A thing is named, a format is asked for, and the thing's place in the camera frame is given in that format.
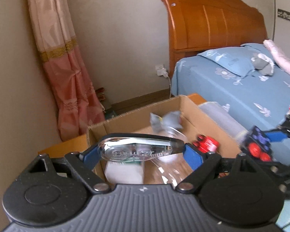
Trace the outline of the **clear square plastic container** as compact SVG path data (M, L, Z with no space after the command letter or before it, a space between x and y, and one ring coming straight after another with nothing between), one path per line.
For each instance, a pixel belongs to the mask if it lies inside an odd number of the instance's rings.
M181 154L188 141L186 135L178 130L161 131L157 134L145 134L141 154L146 160Z

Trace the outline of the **black toy train red wheels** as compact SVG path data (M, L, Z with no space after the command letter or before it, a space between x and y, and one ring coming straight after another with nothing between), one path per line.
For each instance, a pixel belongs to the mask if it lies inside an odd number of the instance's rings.
M254 126L241 143L241 151L257 161L272 161L270 139L257 126Z

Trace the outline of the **clear correction tape dispenser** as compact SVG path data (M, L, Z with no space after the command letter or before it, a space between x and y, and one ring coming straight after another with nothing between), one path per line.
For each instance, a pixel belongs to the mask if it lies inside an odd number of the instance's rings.
M112 133L102 137L97 147L102 159L126 163L180 154L184 151L185 142L159 135Z

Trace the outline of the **white green medical swab box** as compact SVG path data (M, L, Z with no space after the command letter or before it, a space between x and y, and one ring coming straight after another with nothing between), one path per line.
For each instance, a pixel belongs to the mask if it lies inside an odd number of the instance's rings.
M143 184L143 162L107 162L104 171L107 181L111 184Z

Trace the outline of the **grey cartoon figurine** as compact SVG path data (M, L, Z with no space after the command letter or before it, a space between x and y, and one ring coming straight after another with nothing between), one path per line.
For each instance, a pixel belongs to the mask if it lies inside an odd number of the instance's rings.
M164 116L159 116L154 113L150 113L150 125L154 132L170 131L172 129L180 130L181 125L181 112L172 111L168 112Z

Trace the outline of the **clear cylindrical plastic jar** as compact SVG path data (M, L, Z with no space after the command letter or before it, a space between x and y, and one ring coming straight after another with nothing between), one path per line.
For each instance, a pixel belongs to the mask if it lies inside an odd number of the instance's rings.
M185 161L158 161L156 167L155 183L171 184L174 188L193 171Z

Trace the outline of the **blue floral bed sheet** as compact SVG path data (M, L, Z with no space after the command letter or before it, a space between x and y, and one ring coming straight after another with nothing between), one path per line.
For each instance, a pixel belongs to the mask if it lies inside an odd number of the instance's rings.
M274 129L284 121L290 107L290 75L276 64L263 44L246 43L241 47L269 57L275 64L273 75L264 76L254 69L240 77L196 55L177 62L171 92L174 96L197 93L206 101L229 107L229 115L247 130L253 126L263 131Z

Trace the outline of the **brown cardboard box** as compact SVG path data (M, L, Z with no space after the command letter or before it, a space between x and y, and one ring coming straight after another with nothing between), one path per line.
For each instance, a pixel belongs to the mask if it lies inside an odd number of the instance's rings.
M205 135L225 158L238 143L187 96L154 103L89 127L80 158L111 184L177 186L205 159L193 142Z

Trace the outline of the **checkered blue grey blanket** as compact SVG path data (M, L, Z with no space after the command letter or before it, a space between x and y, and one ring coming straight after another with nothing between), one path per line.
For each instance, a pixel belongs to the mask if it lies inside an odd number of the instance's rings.
M221 106L217 102L205 102L199 108L238 144L246 137L248 130L229 115L229 107Z

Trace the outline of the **pink beige curtain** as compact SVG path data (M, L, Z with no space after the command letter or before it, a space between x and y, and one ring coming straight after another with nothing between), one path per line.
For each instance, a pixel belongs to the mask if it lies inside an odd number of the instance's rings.
M38 53L52 88L63 141L104 121L102 105L80 54L67 0L28 0Z

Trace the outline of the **pink rolled blanket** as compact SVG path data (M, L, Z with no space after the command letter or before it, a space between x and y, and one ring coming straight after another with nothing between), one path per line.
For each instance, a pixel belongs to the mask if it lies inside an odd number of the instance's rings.
M263 45L272 54L276 64L290 75L290 59L285 53L271 40L264 40Z

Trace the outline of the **grey plush toy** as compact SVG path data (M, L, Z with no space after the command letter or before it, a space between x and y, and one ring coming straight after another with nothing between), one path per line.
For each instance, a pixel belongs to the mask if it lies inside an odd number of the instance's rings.
M251 58L252 65L261 75L272 76L275 64L263 53L254 53Z

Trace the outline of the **blue floral pillow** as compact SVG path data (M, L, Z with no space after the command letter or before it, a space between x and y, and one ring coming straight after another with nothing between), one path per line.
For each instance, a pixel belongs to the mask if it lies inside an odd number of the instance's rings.
M206 50L197 55L214 61L235 75L245 77L255 69L252 58L258 53L248 47L225 47Z

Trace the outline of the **orange wooden headboard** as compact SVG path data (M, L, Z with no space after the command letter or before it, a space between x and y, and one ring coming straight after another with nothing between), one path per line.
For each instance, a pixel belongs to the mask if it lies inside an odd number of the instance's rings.
M168 12L170 76L182 58L268 38L263 15L242 0L161 1Z

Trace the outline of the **white wall plug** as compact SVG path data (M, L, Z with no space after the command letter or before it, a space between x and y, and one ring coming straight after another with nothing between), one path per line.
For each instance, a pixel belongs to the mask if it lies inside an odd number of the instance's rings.
M159 77L164 77L164 78L168 78L169 74L167 69L164 67L163 64L158 64L155 66L155 70L156 70L156 74Z

